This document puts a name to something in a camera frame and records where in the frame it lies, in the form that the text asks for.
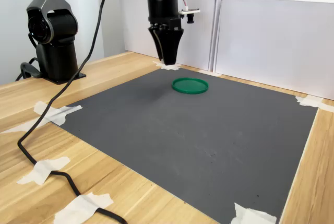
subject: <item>gray mat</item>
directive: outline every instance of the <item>gray mat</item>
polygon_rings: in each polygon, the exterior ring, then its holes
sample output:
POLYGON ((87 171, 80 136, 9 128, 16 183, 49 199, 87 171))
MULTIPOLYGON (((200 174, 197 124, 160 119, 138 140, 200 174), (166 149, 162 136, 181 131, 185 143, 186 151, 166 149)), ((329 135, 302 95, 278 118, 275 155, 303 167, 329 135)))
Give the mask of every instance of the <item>gray mat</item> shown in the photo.
POLYGON ((234 203, 280 217, 317 109, 189 70, 157 70, 72 105, 62 128, 220 223, 234 203), (200 95, 179 77, 209 83, 200 95))

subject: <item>wooden table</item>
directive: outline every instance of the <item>wooden table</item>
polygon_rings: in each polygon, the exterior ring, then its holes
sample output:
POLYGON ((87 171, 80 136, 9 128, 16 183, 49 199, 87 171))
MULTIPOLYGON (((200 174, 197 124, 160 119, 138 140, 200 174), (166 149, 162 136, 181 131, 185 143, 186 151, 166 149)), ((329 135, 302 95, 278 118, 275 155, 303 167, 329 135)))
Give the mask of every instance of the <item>wooden table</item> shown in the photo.
MULTIPOLYGON (((87 77, 74 81, 53 107, 60 108, 158 69, 152 61, 156 59, 127 52, 89 63, 83 69, 87 77)), ((220 77, 306 96, 225 75, 220 77)), ((35 103, 48 102, 62 87, 34 78, 0 86, 0 132, 36 118, 35 103)), ((324 103, 334 105, 330 100, 324 100, 324 103)), ((22 135, 22 132, 0 134, 0 223, 52 223, 54 214, 76 196, 66 179, 59 176, 50 176, 42 186, 16 184, 33 168, 17 147, 17 140, 22 135)), ((36 129, 23 145, 36 160, 69 157, 71 162, 62 171, 71 175, 79 190, 83 194, 109 193, 114 204, 107 209, 129 223, 216 223, 52 123, 36 129)), ((95 213, 87 223, 115 221, 95 213)), ((281 223, 334 223, 333 113, 318 110, 281 223)))

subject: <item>masking tape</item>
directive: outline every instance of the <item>masking tape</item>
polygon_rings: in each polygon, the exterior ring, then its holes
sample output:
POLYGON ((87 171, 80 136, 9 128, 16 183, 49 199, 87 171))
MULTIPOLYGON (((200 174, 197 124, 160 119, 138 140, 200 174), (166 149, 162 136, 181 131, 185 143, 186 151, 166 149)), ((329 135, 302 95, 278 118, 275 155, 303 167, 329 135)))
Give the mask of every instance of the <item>masking tape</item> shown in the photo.
POLYGON ((68 157, 61 157, 56 160, 42 160, 38 161, 33 170, 26 176, 23 176, 21 180, 16 182, 17 184, 27 184, 35 181, 37 185, 43 185, 51 171, 57 171, 66 166, 70 162, 68 157))
MULTIPOLYGON (((38 101, 34 107, 34 112, 41 115, 45 108, 46 108, 47 104, 45 104, 42 101, 38 101)), ((40 124, 38 124, 38 127, 41 127, 43 125, 45 125, 46 123, 52 121, 53 123, 57 124, 58 126, 61 126, 65 123, 65 116, 73 113, 75 111, 78 111, 82 109, 82 106, 78 105, 76 107, 62 107, 59 109, 50 107, 49 111, 47 112, 47 114, 45 115, 45 117, 43 118, 43 120, 41 121, 40 124)), ((6 134, 6 133, 13 133, 13 132, 18 132, 18 131, 23 131, 23 132, 27 132, 38 120, 38 118, 33 119, 31 121, 27 121, 21 125, 15 126, 11 129, 8 129, 4 132, 2 132, 1 134, 6 134)))
POLYGON ((331 106, 331 105, 326 105, 326 104, 322 103, 323 99, 320 98, 320 97, 308 95, 305 98, 296 96, 296 99, 297 99, 297 102, 299 102, 300 105, 310 106, 310 107, 314 107, 314 108, 320 108, 322 110, 334 113, 334 107, 331 106))
POLYGON ((95 211, 101 207, 106 208, 113 204, 109 194, 79 195, 71 201, 63 210, 55 214, 54 224, 80 224, 93 216, 95 211))
POLYGON ((221 74, 217 74, 217 73, 213 73, 213 72, 209 72, 209 71, 205 71, 205 70, 199 70, 198 72, 201 73, 201 74, 207 74, 207 75, 211 75, 211 76, 215 76, 215 77, 221 76, 221 74))
POLYGON ((179 70, 179 67, 181 66, 181 64, 166 66, 163 62, 156 62, 156 61, 153 61, 153 63, 155 63, 156 66, 160 66, 161 67, 160 69, 166 69, 166 70, 179 70))
POLYGON ((243 208, 234 203, 236 217, 231 221, 231 224, 275 224, 276 217, 265 212, 256 211, 250 208, 243 208))

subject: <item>green lid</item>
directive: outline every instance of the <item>green lid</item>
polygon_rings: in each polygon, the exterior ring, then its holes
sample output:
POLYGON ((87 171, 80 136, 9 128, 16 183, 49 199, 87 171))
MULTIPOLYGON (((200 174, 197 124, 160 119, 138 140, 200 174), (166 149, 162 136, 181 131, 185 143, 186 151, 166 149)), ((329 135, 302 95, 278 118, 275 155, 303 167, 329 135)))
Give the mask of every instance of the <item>green lid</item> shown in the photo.
POLYGON ((209 85, 206 81, 195 78, 179 78, 173 81, 172 87, 175 91, 197 95, 206 92, 209 85))

